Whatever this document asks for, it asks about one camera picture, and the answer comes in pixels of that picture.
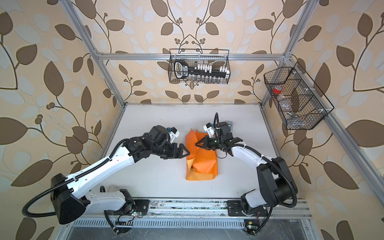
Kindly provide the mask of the orange wrapping paper sheet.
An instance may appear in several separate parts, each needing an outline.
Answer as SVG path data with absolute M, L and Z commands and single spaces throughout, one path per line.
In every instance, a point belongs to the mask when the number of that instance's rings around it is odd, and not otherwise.
M 186 147 L 190 152 L 187 156 L 187 181 L 210 181 L 219 174 L 218 158 L 215 152 L 196 147 L 196 143 L 205 136 L 208 134 L 192 129 L 186 135 Z

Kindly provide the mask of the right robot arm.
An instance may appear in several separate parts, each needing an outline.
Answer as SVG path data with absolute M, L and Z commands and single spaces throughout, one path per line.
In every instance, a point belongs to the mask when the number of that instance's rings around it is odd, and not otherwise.
M 283 158 L 266 157 L 246 145 L 242 139 L 233 137 L 226 122 L 208 123 L 204 130 L 208 135 L 198 141 L 196 147 L 212 151 L 221 150 L 257 171 L 258 188 L 241 196 L 244 215 L 254 215 L 258 207 L 274 208 L 280 205 L 294 208 L 297 205 L 298 188 Z

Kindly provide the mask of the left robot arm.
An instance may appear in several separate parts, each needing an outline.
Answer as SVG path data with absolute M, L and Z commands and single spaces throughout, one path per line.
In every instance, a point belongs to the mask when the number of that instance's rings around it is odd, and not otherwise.
M 126 189 L 108 193 L 93 192 L 92 188 L 128 166 L 150 155 L 161 159 L 182 159 L 190 155 L 184 144 L 174 143 L 179 132 L 175 128 L 154 126 L 140 137 L 121 140 L 110 155 L 87 168 L 65 177 L 54 176 L 51 201 L 59 223 L 65 225 L 83 214 L 114 211 L 122 214 L 134 210 L 134 199 Z

